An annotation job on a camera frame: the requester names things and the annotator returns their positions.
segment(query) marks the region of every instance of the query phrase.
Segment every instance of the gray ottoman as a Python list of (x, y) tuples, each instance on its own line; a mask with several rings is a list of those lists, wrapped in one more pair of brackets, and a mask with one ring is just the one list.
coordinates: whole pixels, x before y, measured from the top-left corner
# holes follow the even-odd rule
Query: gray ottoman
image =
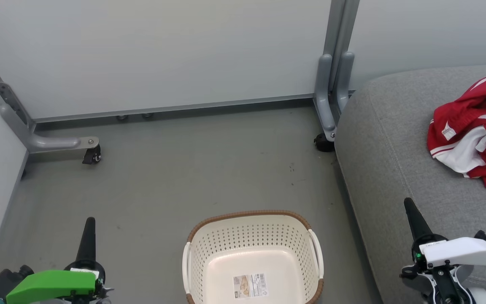
[[(370, 81), (341, 116), (336, 152), (384, 303), (421, 303), (399, 279), (411, 264), (412, 243), (403, 200), (413, 198), (434, 233), (454, 239), (486, 232), (486, 188), (465, 179), (427, 150), (436, 107), (486, 77), (486, 65), (409, 71)], [(467, 287), (486, 289), (486, 267)]]

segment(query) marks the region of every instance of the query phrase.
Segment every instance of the beige plastic basket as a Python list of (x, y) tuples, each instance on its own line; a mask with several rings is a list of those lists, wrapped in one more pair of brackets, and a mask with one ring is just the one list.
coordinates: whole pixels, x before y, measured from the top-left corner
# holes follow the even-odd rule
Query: beige plastic basket
[(202, 221), (182, 271), (189, 304), (313, 304), (324, 287), (318, 238), (302, 216), (282, 210)]

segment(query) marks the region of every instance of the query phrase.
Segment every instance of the black caster wheel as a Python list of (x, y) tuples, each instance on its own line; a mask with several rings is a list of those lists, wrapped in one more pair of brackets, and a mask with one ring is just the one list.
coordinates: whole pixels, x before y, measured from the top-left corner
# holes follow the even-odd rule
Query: black caster wheel
[(84, 160), (81, 163), (94, 164), (100, 162), (100, 145), (85, 150)]
[(321, 152), (335, 151), (335, 143), (328, 141), (327, 138), (326, 138), (326, 135), (324, 133), (319, 134), (314, 139), (314, 144), (316, 145), (316, 148), (318, 149), (318, 151), (321, 151)]

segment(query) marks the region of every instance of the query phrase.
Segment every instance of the red and white jacket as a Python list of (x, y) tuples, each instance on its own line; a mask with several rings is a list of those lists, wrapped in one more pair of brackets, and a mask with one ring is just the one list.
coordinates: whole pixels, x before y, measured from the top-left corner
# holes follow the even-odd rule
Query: red and white jacket
[(434, 111), (427, 145), (432, 158), (486, 186), (486, 78)]

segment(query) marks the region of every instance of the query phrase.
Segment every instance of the white basket handle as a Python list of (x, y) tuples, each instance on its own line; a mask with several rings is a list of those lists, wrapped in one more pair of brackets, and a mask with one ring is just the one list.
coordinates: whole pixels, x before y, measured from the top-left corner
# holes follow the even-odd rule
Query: white basket handle
[(183, 249), (183, 263), (181, 263), (181, 271), (183, 272), (183, 287), (185, 288), (185, 293), (191, 293), (191, 278), (189, 277), (189, 260), (191, 254), (191, 242), (185, 244), (185, 249)]
[(316, 236), (316, 233), (312, 231), (312, 229), (309, 229), (310, 233), (310, 238), (312, 239), (312, 242), (314, 243), (314, 247), (316, 248), (316, 259), (318, 260), (318, 273), (320, 276), (320, 279), (324, 278), (324, 256), (322, 255), (322, 247), (320, 247), (320, 242), (318, 241), (318, 237)]

